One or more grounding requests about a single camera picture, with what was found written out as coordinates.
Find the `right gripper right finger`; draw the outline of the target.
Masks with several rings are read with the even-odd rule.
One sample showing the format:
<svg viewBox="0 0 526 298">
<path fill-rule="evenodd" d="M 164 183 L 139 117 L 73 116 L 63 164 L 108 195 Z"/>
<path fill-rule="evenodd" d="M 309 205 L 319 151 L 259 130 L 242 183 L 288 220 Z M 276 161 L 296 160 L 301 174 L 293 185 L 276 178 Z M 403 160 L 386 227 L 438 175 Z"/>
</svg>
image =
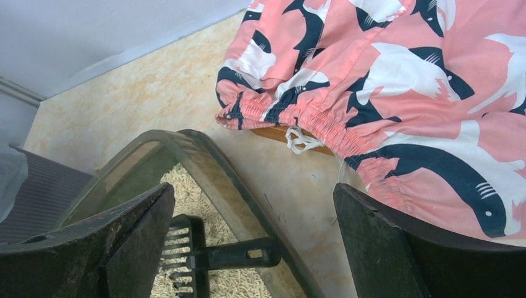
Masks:
<svg viewBox="0 0 526 298">
<path fill-rule="evenodd" d="M 436 227 L 348 184 L 333 200 L 359 297 L 525 296 L 525 248 Z"/>
</svg>

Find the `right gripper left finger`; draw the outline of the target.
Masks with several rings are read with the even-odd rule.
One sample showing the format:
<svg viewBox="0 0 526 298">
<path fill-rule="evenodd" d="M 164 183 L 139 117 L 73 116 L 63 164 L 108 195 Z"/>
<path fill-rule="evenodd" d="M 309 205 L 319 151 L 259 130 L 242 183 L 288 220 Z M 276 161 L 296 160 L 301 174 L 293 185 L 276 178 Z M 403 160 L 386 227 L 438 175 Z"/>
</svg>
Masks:
<svg viewBox="0 0 526 298">
<path fill-rule="evenodd" d="M 174 210 L 160 184 L 114 208 L 1 245 L 2 297 L 149 297 Z"/>
</svg>

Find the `black litter scoop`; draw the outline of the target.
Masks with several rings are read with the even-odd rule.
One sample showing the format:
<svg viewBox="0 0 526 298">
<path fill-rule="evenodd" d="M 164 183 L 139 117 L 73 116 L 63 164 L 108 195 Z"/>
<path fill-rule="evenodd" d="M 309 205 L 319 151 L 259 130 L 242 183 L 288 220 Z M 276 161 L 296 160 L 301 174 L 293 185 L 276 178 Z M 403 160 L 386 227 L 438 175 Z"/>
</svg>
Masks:
<svg viewBox="0 0 526 298">
<path fill-rule="evenodd" d="M 278 241 L 270 237 L 208 246 L 203 219 L 180 214 L 170 221 L 160 267 L 174 271 L 169 279 L 177 297 L 210 297 L 210 271 L 271 268 L 281 260 Z"/>
</svg>

